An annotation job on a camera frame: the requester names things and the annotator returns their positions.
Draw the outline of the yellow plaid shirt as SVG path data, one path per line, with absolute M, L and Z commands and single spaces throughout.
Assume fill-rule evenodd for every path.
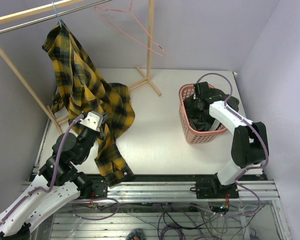
M 105 136 L 97 141 L 96 166 L 109 187 L 132 179 L 134 173 L 116 144 L 136 117 L 128 87 L 104 80 L 63 21 L 48 33 L 42 49 L 52 61 L 57 84 L 52 112 L 66 108 L 70 123 L 82 113 L 105 114 Z

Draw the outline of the blue wire hanger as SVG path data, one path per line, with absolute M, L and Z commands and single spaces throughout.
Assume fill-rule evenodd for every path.
M 57 8 L 55 6 L 55 3 L 52 1 L 51 4 L 52 4 L 53 10 L 55 12 L 55 16 L 57 18 L 58 24 L 59 24 L 60 28 L 62 29 L 63 28 L 63 24 L 62 24 L 61 18 L 59 16 L 59 13 L 57 11 Z

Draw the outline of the dark pinstriped shirt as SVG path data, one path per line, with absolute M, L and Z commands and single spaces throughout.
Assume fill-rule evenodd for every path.
M 196 92 L 183 100 L 189 125 L 198 132 L 217 130 L 222 124 L 211 117 L 206 99 L 212 97 L 216 101 L 224 101 L 229 95 L 218 88 L 209 88 L 207 97 L 196 97 Z

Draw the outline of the pink wire hanger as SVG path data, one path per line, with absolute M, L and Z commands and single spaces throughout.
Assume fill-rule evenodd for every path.
M 148 2 L 145 10 L 146 23 L 135 13 L 136 2 L 136 0 L 130 0 L 124 8 L 96 6 L 93 10 L 101 20 L 145 48 L 148 53 L 165 57 L 165 49 L 154 38 L 155 1 Z

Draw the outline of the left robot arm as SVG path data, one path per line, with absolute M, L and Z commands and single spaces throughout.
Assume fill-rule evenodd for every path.
M 93 190 L 90 178 L 76 168 L 105 135 L 104 113 L 90 111 L 76 117 L 52 146 L 52 155 L 26 190 L 0 213 L 0 240 L 25 240 L 48 217 Z

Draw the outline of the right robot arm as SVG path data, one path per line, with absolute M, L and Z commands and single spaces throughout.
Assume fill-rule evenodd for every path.
M 228 185 L 269 156 L 266 126 L 239 114 L 236 97 L 207 82 L 196 83 L 193 88 L 194 93 L 183 101 L 190 126 L 198 132 L 211 132 L 223 125 L 232 134 L 231 158 L 210 186 L 211 194 L 221 198 L 228 192 Z

